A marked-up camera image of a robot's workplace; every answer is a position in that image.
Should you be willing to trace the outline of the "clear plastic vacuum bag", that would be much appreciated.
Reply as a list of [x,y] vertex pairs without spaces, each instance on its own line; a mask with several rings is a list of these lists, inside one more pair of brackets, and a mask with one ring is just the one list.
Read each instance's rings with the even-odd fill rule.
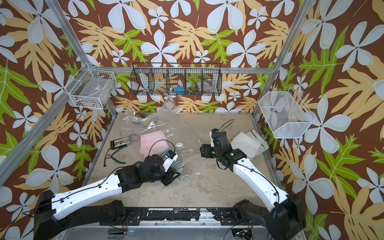
[[123,129],[138,140],[145,158],[158,155],[163,159],[166,187],[182,184],[192,177],[192,160],[200,156],[203,144],[193,128],[184,122],[182,109],[174,99],[167,99],[154,113],[129,110]]

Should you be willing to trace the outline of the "pink towel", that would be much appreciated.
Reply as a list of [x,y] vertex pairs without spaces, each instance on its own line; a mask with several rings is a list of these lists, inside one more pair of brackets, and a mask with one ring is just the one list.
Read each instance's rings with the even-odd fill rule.
[[161,154],[170,148],[163,131],[141,135],[140,153],[146,156]]

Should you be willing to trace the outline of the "green white striped towel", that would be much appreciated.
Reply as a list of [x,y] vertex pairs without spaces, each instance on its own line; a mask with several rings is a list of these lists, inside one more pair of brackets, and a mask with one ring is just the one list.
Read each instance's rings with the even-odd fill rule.
[[179,160],[179,159],[177,159],[177,160],[175,160],[172,164],[171,164],[171,167],[176,171],[176,172],[178,172],[178,173],[182,173],[183,172],[183,164],[182,164],[182,162]]

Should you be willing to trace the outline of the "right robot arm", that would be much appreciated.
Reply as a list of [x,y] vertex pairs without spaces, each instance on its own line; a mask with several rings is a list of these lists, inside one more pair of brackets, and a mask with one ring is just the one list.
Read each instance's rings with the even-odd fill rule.
[[230,170],[245,181],[264,206],[242,200],[232,208],[233,225],[256,224],[268,230],[274,240],[290,240],[307,226],[303,201],[272,183],[240,149],[234,149],[226,132],[212,129],[210,144],[200,147],[201,156],[215,159],[221,170]]

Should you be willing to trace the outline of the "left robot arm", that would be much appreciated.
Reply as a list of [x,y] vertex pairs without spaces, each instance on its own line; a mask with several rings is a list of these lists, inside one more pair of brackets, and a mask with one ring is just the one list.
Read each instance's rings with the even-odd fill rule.
[[64,193],[43,192],[34,208],[34,239],[49,240],[64,230],[90,223],[122,224],[127,213],[121,201],[92,206],[102,199],[140,188],[144,183],[160,181],[167,186],[180,176],[172,165],[176,152],[147,156],[144,161],[118,167],[106,178]]

